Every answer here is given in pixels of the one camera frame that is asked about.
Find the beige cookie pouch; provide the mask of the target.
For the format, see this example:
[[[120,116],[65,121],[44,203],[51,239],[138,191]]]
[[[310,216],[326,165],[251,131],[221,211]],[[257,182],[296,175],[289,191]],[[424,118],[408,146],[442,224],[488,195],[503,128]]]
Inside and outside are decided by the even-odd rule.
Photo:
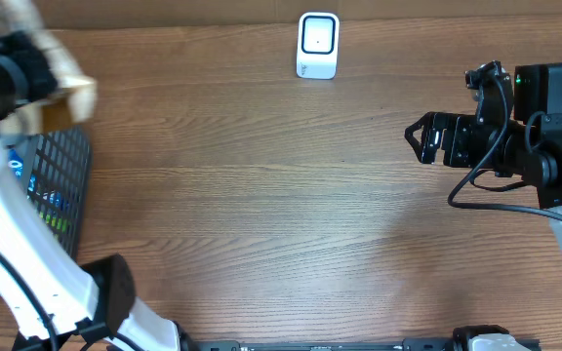
[[[74,56],[42,21],[30,0],[0,0],[0,34],[20,30],[46,57],[58,89],[0,122],[0,135],[33,136],[65,130],[94,115],[97,81],[86,75]]]

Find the blue cookie packet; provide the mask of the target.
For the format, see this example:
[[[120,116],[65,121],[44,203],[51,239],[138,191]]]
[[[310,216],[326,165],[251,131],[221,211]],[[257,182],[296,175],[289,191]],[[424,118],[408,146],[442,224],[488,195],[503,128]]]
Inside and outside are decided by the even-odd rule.
[[[13,171],[17,179],[21,179],[23,173],[23,160],[15,149],[9,150],[9,168]]]

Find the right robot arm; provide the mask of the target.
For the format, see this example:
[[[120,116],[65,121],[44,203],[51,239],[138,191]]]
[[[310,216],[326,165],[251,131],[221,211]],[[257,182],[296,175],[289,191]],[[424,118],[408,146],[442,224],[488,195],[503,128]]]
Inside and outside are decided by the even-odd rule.
[[[449,206],[546,217],[562,254],[562,62],[520,65],[509,74],[493,60],[466,71],[465,84],[477,102],[474,114],[427,112],[404,138],[422,164],[434,163],[442,150],[445,166],[467,169]],[[485,173],[520,176],[497,192],[532,186],[538,206],[457,201]]]

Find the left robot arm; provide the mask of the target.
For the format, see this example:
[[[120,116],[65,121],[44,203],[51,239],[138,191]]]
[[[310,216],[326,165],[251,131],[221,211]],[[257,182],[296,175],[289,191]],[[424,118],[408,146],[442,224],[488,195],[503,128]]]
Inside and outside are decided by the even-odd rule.
[[[27,29],[0,34],[0,121],[58,88],[56,71]],[[78,265],[28,201],[0,139],[0,295],[17,321],[16,350],[59,350],[74,335],[88,347],[195,350],[175,321],[138,296],[120,254]]]

